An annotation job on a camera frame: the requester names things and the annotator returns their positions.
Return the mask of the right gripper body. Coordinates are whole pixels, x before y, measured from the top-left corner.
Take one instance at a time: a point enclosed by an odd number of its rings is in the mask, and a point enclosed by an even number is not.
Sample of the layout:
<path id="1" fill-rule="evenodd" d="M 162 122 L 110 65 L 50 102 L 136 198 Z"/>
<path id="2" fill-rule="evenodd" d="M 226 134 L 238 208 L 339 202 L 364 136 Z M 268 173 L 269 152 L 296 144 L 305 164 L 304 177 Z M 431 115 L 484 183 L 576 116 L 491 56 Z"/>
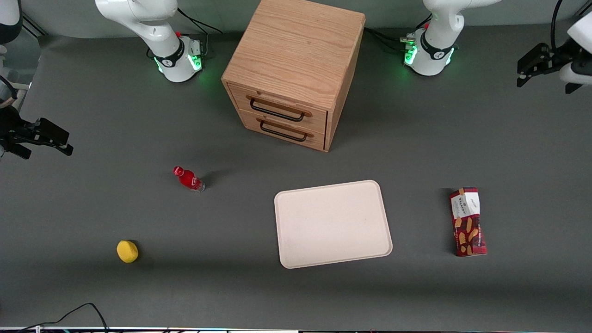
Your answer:
<path id="1" fill-rule="evenodd" d="M 0 110 L 0 143 L 3 148 L 8 148 L 10 139 L 19 135 L 27 139 L 33 139 L 35 134 L 31 131 L 31 123 L 21 118 L 19 112 L 13 107 Z"/>

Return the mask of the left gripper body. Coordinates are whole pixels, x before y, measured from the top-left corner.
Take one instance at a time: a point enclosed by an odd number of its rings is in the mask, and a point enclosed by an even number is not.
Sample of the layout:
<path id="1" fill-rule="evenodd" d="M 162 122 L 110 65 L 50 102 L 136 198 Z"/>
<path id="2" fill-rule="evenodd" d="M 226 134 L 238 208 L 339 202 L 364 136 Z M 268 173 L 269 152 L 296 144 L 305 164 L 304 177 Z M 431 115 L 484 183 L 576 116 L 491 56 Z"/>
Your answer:
<path id="1" fill-rule="evenodd" d="M 563 66 L 570 63 L 580 54 L 580 45 L 573 39 L 567 39 L 566 42 L 553 51 L 550 59 L 550 70 L 560 70 Z"/>

